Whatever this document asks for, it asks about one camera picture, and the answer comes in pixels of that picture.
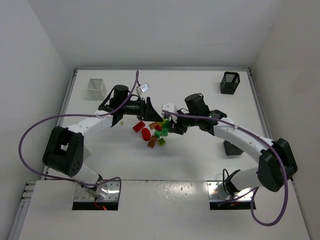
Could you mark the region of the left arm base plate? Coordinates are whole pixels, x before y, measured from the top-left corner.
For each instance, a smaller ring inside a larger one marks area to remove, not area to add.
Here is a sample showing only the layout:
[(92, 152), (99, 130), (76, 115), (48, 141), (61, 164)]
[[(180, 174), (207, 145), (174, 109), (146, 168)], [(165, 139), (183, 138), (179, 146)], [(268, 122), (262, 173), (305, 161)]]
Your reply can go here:
[(76, 203), (115, 203), (120, 198), (121, 182), (119, 179), (108, 181), (93, 188), (76, 186), (74, 193), (74, 202)]

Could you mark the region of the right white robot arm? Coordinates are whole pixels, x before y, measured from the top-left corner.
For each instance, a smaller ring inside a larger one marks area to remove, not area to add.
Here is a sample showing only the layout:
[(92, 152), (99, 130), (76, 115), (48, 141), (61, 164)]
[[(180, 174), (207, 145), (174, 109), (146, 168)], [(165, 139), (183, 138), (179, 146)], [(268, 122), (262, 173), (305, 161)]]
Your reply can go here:
[(162, 106), (162, 115), (169, 118), (169, 132), (183, 135), (189, 127), (200, 130), (230, 143), (248, 154), (257, 166), (247, 170), (235, 170), (220, 185), (224, 196), (234, 196), (247, 188), (265, 187), (271, 192), (279, 191), (297, 171), (298, 166), (290, 144), (283, 138), (273, 140), (257, 136), (237, 125), (220, 110), (210, 110), (200, 93), (185, 98), (187, 113), (173, 103)]

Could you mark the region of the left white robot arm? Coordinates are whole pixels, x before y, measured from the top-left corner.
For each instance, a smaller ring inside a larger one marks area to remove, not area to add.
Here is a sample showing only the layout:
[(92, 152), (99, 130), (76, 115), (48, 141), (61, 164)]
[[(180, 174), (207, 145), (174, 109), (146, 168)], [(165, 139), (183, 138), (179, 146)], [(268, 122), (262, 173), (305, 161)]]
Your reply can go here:
[(75, 182), (94, 189), (102, 177), (84, 164), (84, 145), (101, 131), (112, 128), (124, 115), (140, 121), (159, 122), (162, 118), (153, 108), (149, 97), (132, 100), (129, 88), (118, 84), (98, 106), (93, 117), (68, 127), (56, 126), (51, 131), (42, 162)]

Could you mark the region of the orange lego brick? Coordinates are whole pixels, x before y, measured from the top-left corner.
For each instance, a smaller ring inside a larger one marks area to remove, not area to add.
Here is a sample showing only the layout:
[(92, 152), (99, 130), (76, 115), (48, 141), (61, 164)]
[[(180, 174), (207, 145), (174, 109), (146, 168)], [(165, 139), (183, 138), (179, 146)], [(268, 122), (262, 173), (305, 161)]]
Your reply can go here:
[(157, 129), (159, 127), (159, 123), (158, 122), (152, 122), (149, 124), (149, 129), (150, 130), (154, 130)]
[(147, 146), (153, 149), (157, 143), (157, 140), (158, 138), (156, 136), (151, 136)]

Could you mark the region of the lime square lego brick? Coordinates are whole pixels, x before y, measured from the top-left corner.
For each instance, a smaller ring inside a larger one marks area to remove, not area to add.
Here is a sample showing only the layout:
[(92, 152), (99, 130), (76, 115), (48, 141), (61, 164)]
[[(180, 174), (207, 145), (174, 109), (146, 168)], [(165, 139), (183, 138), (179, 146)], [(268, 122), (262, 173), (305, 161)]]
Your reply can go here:
[(157, 143), (160, 145), (160, 146), (164, 146), (166, 144), (166, 141), (163, 139), (163, 138), (159, 138), (157, 140)]

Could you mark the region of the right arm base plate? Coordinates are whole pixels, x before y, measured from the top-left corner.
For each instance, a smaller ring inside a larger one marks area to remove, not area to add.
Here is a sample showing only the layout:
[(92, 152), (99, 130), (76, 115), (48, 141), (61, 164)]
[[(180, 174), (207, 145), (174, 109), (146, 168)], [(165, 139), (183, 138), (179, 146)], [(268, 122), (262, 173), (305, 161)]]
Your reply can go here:
[(240, 192), (236, 192), (234, 196), (231, 196), (224, 190), (222, 181), (208, 181), (207, 190), (210, 203), (219, 203), (227, 201), (250, 202), (254, 191), (252, 188), (245, 188)]

